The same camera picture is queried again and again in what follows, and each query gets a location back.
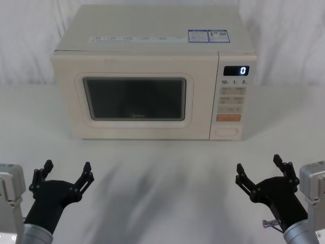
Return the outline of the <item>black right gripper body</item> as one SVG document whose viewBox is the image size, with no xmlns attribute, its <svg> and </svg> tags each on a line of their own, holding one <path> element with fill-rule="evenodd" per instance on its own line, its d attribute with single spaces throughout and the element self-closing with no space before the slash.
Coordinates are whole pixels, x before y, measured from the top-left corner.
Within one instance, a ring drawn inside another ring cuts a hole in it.
<svg viewBox="0 0 325 244">
<path fill-rule="evenodd" d="M 306 220 L 308 214 L 295 193 L 299 179 L 277 176 L 267 178 L 257 184 L 250 185 L 250 200 L 266 205 L 274 218 L 279 221 L 281 229 Z"/>
</svg>

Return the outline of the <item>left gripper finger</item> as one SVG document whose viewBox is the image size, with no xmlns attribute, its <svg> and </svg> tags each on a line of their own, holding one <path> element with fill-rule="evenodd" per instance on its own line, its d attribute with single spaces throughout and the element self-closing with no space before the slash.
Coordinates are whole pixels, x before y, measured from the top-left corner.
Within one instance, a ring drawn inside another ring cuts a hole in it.
<svg viewBox="0 0 325 244">
<path fill-rule="evenodd" d="M 52 171 L 53 167 L 54 166 L 52 160 L 47 160 L 43 168 L 34 170 L 32 183 L 28 188 L 33 194 L 35 194 L 40 188 L 41 184 L 45 181 L 46 177 Z"/>
<path fill-rule="evenodd" d="M 68 191 L 69 203 L 79 202 L 88 187 L 94 182 L 91 164 L 86 162 L 81 176 L 72 184 Z"/>
</svg>

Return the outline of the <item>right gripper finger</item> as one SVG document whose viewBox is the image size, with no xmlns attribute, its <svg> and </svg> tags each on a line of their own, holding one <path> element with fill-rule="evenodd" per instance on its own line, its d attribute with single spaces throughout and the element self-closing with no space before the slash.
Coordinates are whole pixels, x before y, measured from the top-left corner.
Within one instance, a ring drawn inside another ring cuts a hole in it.
<svg viewBox="0 0 325 244">
<path fill-rule="evenodd" d="M 285 182 L 288 183 L 289 187 L 292 189 L 292 192 L 296 193 L 300 180 L 296 175 L 292 162 L 283 162 L 282 158 L 278 154 L 273 156 L 273 162 L 282 172 Z"/>
<path fill-rule="evenodd" d="M 258 203 L 259 195 L 257 186 L 246 175 L 245 170 L 241 164 L 237 164 L 237 175 L 235 183 L 249 196 L 250 200 Z"/>
</svg>

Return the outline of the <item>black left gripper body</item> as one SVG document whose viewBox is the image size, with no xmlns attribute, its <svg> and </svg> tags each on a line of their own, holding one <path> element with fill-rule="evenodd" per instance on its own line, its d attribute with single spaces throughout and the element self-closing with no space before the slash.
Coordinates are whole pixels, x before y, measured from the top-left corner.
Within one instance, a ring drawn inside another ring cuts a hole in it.
<svg viewBox="0 0 325 244">
<path fill-rule="evenodd" d="M 34 203 L 24 220 L 25 224 L 42 227 L 54 233 L 64 209 L 82 198 L 81 186 L 63 180 L 48 180 L 31 184 Z"/>
</svg>

